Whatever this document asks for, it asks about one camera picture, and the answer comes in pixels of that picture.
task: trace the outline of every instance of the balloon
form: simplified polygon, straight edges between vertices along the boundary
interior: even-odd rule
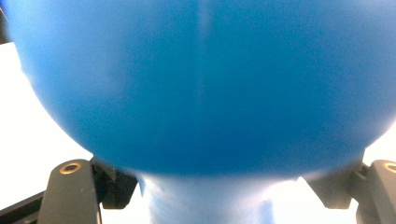
[[[394,1],[6,1],[37,97],[119,167],[295,176],[396,117]]]

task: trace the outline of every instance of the balloon neck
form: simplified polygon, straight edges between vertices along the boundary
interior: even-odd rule
[[[139,175],[151,224],[239,224],[273,221],[265,197],[274,180],[262,177]]]

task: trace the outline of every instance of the metal screw hole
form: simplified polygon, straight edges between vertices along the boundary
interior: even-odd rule
[[[77,170],[79,170],[80,168],[81,168],[81,164],[77,162],[72,162],[62,167],[59,172],[61,172],[61,174],[63,175],[70,175],[76,172]]]

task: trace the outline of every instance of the white background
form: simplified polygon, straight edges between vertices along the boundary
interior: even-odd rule
[[[0,209],[44,190],[50,171],[58,164],[91,156],[57,126],[35,98],[14,45],[0,45]],[[396,125],[366,150],[366,164],[377,159],[396,161]],[[147,222],[139,194],[137,189],[122,211],[102,210],[104,223]],[[267,196],[274,200],[277,224],[356,223],[356,202],[346,211],[325,209],[301,178],[274,186]]]

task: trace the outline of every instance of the black metal part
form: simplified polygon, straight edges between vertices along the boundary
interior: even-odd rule
[[[95,176],[102,178],[95,181],[97,189],[105,192],[99,197],[105,209],[123,209],[131,201],[137,179],[133,175],[127,175],[115,167],[105,164],[95,158],[91,160]]]
[[[37,223],[101,223],[88,161],[68,161],[52,170]]]
[[[0,211],[1,224],[97,223],[99,203],[124,208],[137,179],[99,160],[65,162],[51,172],[47,190]]]
[[[0,44],[5,44],[9,42],[6,35],[6,25],[7,17],[2,6],[0,5]]]
[[[396,163],[374,161],[368,171],[367,180],[381,224],[395,224]]]
[[[15,203],[0,211],[0,223],[36,224],[44,192]]]
[[[396,163],[374,161],[370,167],[362,162],[327,174],[307,183],[328,208],[346,209],[351,198],[359,203],[358,224],[396,223]]]
[[[305,177],[305,181],[318,195],[323,205],[331,209],[348,209],[352,197],[347,188],[350,175],[361,167],[362,156],[342,170],[322,175],[316,178]]]

